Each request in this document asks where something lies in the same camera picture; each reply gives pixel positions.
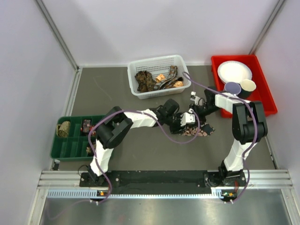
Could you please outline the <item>pink floral dark tie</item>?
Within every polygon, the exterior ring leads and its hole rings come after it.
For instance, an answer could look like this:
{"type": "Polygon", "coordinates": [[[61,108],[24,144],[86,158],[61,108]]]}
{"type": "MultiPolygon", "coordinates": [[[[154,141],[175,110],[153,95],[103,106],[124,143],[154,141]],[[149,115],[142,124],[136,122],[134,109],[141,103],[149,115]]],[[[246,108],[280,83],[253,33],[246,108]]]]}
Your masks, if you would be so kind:
{"type": "Polygon", "coordinates": [[[207,137],[207,136],[210,136],[211,134],[213,134],[214,131],[215,131],[215,128],[205,122],[205,123],[200,124],[200,128],[198,128],[198,126],[196,124],[187,125],[181,135],[207,137]]]}

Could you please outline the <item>white plastic basket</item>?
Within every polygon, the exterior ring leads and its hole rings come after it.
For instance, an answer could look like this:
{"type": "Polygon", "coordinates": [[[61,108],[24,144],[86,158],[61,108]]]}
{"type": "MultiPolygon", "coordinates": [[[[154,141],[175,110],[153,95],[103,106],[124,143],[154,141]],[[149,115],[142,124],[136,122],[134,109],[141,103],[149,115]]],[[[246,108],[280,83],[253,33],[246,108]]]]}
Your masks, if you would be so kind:
{"type": "Polygon", "coordinates": [[[132,94],[137,96],[139,99],[147,99],[182,93],[186,88],[191,86],[191,82],[182,75],[183,72],[187,71],[188,69],[185,61],[180,55],[159,56],[154,58],[136,60],[130,62],[127,66],[127,75],[130,90],[132,94]],[[181,77],[183,79],[183,86],[164,90],[148,91],[144,93],[138,91],[138,82],[135,79],[135,75],[138,72],[150,72],[153,78],[156,78],[160,74],[167,76],[169,75],[170,66],[177,66],[178,77],[181,77]]]}

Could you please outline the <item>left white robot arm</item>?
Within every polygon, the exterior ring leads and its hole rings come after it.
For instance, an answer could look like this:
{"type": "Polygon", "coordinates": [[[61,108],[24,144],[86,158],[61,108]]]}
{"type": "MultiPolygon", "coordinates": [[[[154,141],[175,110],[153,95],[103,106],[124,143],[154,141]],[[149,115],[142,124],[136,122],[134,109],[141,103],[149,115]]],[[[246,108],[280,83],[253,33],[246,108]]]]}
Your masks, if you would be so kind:
{"type": "Polygon", "coordinates": [[[94,153],[88,167],[88,175],[92,183],[101,186],[106,182],[106,172],[114,148],[133,128],[157,127],[166,124],[171,133],[183,132],[188,123],[195,122],[192,110],[180,113],[179,104],[169,99],[163,105],[143,111],[125,111],[116,106],[93,126],[88,134],[90,148],[94,153]]]}

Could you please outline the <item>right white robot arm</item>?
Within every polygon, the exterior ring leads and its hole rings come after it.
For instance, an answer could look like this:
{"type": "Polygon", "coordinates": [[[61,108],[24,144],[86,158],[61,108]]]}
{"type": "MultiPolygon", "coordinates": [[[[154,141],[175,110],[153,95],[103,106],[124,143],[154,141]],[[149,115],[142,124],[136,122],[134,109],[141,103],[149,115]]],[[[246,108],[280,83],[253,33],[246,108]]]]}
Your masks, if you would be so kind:
{"type": "Polygon", "coordinates": [[[218,172],[206,172],[205,184],[209,187],[240,184],[245,178],[243,169],[250,151],[268,133],[263,104],[260,101],[247,101],[228,92],[218,92],[212,88],[204,91],[206,99],[191,92],[190,107],[202,120],[218,109],[232,114],[233,144],[227,157],[222,161],[218,172]]]}

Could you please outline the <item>lilac paper cup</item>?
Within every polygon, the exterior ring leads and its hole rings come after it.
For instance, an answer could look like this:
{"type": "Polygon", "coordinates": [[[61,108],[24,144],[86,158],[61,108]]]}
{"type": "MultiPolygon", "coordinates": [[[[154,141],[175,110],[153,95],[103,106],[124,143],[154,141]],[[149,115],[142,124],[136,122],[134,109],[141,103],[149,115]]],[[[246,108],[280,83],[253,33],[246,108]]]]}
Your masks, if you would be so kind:
{"type": "Polygon", "coordinates": [[[236,82],[227,82],[224,85],[224,91],[233,95],[239,95],[241,93],[241,86],[236,82]]]}

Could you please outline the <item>brown leaf pattern tie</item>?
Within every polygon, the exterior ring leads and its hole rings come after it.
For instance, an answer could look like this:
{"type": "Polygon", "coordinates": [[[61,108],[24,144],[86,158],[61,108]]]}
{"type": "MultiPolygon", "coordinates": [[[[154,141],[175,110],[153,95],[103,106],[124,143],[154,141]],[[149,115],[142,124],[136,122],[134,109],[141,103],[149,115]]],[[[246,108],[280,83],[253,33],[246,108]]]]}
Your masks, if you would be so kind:
{"type": "Polygon", "coordinates": [[[145,93],[149,91],[154,91],[155,82],[150,72],[139,71],[138,73],[136,73],[135,79],[138,83],[138,92],[145,93]]]}

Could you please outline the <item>white paper plates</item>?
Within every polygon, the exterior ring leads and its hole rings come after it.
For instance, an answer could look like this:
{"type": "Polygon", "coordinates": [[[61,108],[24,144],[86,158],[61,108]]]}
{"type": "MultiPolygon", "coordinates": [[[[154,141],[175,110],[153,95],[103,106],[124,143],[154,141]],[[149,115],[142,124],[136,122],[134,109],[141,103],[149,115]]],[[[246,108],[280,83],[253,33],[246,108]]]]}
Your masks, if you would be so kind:
{"type": "Polygon", "coordinates": [[[251,80],[253,76],[248,66],[235,60],[221,63],[217,68],[217,75],[224,84],[228,82],[241,83],[246,79],[251,80]]]}

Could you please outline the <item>black paper cup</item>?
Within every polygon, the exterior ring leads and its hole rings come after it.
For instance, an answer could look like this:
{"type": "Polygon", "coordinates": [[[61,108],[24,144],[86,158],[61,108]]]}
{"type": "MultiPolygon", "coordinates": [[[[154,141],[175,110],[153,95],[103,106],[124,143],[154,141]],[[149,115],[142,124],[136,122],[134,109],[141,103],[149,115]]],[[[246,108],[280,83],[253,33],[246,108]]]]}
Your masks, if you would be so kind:
{"type": "Polygon", "coordinates": [[[239,93],[239,98],[246,99],[250,97],[250,95],[256,89],[256,83],[252,80],[245,79],[240,83],[241,92],[239,93]]]}

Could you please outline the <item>rolled red pattern tie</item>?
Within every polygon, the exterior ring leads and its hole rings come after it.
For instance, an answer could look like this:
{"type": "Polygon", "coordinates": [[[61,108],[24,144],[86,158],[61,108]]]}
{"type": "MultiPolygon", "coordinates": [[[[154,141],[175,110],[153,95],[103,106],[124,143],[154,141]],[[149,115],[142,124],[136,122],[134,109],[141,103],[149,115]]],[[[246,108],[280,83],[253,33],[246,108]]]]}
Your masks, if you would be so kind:
{"type": "Polygon", "coordinates": [[[91,136],[96,136],[96,130],[94,129],[94,126],[91,126],[90,130],[92,131],[91,136]]]}

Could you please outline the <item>rolled purple floral tie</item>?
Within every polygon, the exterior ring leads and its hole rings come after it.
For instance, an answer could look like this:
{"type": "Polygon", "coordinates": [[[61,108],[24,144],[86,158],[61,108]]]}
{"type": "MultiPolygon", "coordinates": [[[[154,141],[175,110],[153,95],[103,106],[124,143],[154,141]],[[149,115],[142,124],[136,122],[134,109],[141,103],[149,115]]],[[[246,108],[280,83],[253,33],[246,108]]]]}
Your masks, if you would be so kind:
{"type": "Polygon", "coordinates": [[[91,120],[83,120],[82,126],[81,126],[81,133],[82,135],[88,135],[91,130],[91,120]]]}

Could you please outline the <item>rolled brown floral tie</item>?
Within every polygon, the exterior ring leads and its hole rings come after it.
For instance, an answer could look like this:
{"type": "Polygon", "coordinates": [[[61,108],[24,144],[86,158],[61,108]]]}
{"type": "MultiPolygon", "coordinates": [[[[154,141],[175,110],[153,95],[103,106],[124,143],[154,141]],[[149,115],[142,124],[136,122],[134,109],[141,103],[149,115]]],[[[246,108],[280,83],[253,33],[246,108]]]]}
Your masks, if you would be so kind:
{"type": "Polygon", "coordinates": [[[86,152],[87,152],[87,155],[88,155],[88,156],[91,156],[91,155],[93,154],[93,151],[91,150],[90,147],[87,147],[87,148],[86,148],[86,152]]]}

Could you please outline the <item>green divided organizer tray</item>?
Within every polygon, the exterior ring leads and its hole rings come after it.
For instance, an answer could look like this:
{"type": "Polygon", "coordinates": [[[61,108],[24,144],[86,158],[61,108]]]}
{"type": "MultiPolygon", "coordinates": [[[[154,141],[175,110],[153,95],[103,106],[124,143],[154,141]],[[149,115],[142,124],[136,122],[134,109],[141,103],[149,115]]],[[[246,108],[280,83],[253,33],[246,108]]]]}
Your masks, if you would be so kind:
{"type": "Polygon", "coordinates": [[[90,147],[88,135],[82,135],[81,126],[83,120],[91,120],[91,125],[96,125],[104,118],[104,115],[92,116],[67,116],[58,119],[57,124],[70,121],[70,131],[67,138],[55,135],[52,143],[51,158],[59,161],[84,161],[93,158],[87,155],[86,148],[90,147]]]}

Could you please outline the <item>rolled olive green tie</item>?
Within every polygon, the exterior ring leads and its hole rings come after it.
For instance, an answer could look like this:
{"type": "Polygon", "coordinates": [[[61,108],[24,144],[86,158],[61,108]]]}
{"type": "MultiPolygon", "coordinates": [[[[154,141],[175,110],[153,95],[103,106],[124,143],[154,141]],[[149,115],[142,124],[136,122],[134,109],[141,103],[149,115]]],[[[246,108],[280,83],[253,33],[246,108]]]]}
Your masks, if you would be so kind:
{"type": "Polygon", "coordinates": [[[64,121],[56,125],[56,135],[61,138],[67,138],[70,131],[70,121],[64,121]]]}

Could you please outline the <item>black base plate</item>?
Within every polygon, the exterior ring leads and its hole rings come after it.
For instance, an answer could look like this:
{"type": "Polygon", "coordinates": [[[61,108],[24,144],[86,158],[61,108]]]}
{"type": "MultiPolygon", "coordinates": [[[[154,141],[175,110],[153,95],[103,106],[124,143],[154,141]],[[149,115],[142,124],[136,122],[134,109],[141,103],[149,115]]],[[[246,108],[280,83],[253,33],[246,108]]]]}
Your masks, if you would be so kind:
{"type": "Polygon", "coordinates": [[[112,187],[113,195],[185,195],[207,194],[210,188],[242,187],[246,184],[245,174],[223,178],[218,171],[110,171],[106,173],[110,180],[101,175],[92,176],[83,172],[80,187],[112,187]]]}

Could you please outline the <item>aluminium frame rail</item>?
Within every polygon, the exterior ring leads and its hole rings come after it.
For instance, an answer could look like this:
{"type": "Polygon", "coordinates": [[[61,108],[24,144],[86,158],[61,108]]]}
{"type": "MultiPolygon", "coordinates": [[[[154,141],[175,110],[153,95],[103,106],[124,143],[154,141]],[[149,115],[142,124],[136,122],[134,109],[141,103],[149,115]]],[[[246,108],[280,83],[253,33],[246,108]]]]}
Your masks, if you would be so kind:
{"type": "MultiPolygon", "coordinates": [[[[38,189],[79,188],[82,171],[42,171],[38,189]]],[[[293,183],[287,170],[251,170],[248,188],[289,189],[293,183]]]]}

